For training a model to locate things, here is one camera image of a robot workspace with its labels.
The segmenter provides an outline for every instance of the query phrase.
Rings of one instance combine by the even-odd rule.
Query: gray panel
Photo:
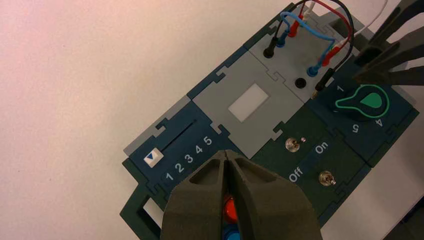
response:
[[[134,141],[132,141],[123,152],[129,157],[136,149],[138,149],[148,138],[154,136],[157,138],[163,131],[165,127],[157,129],[156,126],[163,120],[170,120],[175,114],[177,114],[185,105],[190,102],[190,98],[184,95],[180,100],[178,100],[168,111],[166,111],[162,116],[160,116],[152,125],[150,125],[145,131],[143,131],[140,136],[138,136]]]
[[[219,133],[223,125],[230,133],[229,139],[248,157],[256,154],[270,139],[277,139],[282,132],[273,129],[278,123],[287,122],[303,105],[277,78],[268,75],[268,69],[250,52],[241,56],[230,68],[223,67],[217,75],[225,74],[218,83],[212,82],[197,95],[193,102],[212,120],[211,126]],[[268,98],[243,122],[229,110],[250,86],[257,84]]]
[[[337,41],[343,39],[333,28],[329,26],[330,23],[336,21],[338,17],[333,13],[329,12],[321,17],[318,17],[315,13],[311,13],[310,19],[307,21],[307,24],[330,37],[334,37]],[[293,19],[287,17],[290,23],[293,23]],[[353,19],[354,26],[356,29],[363,27],[359,21]],[[273,28],[278,24],[278,21],[275,21],[269,27]],[[286,29],[286,25],[282,24],[280,33]],[[362,34],[369,38],[371,37],[371,32],[366,29]],[[264,49],[270,44],[272,35],[266,35],[261,40],[259,40],[249,51],[257,57],[270,71],[270,74],[280,75],[284,80],[284,84],[295,93],[304,103],[306,103],[315,89],[315,85],[325,74],[329,67],[334,67],[346,54],[349,44],[347,44],[336,56],[334,56],[329,66],[322,67],[319,70],[319,73],[315,77],[310,77],[307,74],[307,69],[311,66],[317,64],[318,59],[324,50],[328,47],[329,41],[319,39],[316,36],[312,35],[310,32],[305,30],[302,27],[298,28],[296,37],[287,37],[285,46],[282,48],[275,48],[275,54],[272,58],[264,57]],[[354,48],[352,53],[354,55],[359,52]],[[306,87],[299,89],[295,86],[295,80],[298,78],[304,78],[307,82]]]

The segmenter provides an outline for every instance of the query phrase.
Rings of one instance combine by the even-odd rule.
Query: number 5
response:
[[[206,145],[211,145],[212,144],[212,139],[208,138],[208,136],[205,136],[203,138],[203,141]]]

